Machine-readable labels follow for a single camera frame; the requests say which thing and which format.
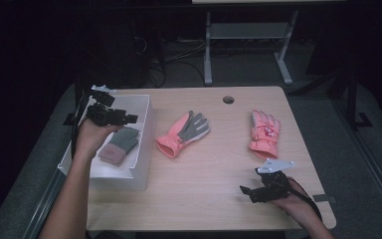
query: pink glove with white design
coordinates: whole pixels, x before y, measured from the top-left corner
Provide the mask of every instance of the pink glove with white design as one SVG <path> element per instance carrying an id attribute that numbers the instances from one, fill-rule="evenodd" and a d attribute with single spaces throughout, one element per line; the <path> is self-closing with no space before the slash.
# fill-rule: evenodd
<path id="1" fill-rule="evenodd" d="M 278 158 L 277 143 L 281 122 L 272 115 L 253 110 L 253 123 L 253 141 L 250 143 L 250 149 L 256 156 L 263 159 Z"/>
<path id="2" fill-rule="evenodd" d="M 209 132 L 207 119 L 201 113 L 193 117 L 190 111 L 179 119 L 170 129 L 167 135 L 156 139 L 157 148 L 166 156 L 174 158 L 189 143 L 202 138 Z"/>

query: tabletop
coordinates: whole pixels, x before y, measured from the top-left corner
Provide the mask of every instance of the tabletop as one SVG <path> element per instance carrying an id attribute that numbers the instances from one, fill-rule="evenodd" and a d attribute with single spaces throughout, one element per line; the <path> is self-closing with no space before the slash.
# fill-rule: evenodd
<path id="1" fill-rule="evenodd" d="M 324 194 L 284 91 L 279 87 L 120 90 L 150 95 L 155 136 L 192 110 L 209 121 L 210 132 L 171 159 L 153 145 L 145 191 L 98 191 L 89 195 L 88 230 L 192 231 L 287 230 L 300 228 L 270 203 L 252 203 L 240 185 L 262 187 L 254 168 L 265 161 L 253 155 L 252 110 L 282 123 L 279 159 L 294 161 L 284 170 L 308 195 Z M 232 98 L 232 104 L 224 103 Z M 328 228 L 336 220 L 327 201 L 317 202 Z"/>

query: dark background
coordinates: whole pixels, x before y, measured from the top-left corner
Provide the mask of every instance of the dark background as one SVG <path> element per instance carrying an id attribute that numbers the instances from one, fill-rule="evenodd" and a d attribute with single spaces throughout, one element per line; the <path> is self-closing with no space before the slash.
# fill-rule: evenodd
<path id="1" fill-rule="evenodd" d="M 382 1 L 350 3 L 331 13 L 301 11 L 292 40 L 317 41 L 311 74 L 326 74 L 345 66 L 348 53 L 355 56 L 358 82 L 382 109 Z M 139 87 L 148 58 L 160 57 L 158 40 L 204 36 L 201 12 L 142 16 L 148 15 L 73 13 L 52 2 L 0 0 L 0 205 L 68 86 L 78 80 L 85 88 L 101 85 L 105 78 L 111 87 Z M 195 16 L 200 21 L 189 20 Z M 119 26 L 125 34 L 113 36 Z M 150 43 L 143 58 L 126 51 L 136 48 L 133 36 Z M 113 43 L 115 37 L 123 44 Z"/>

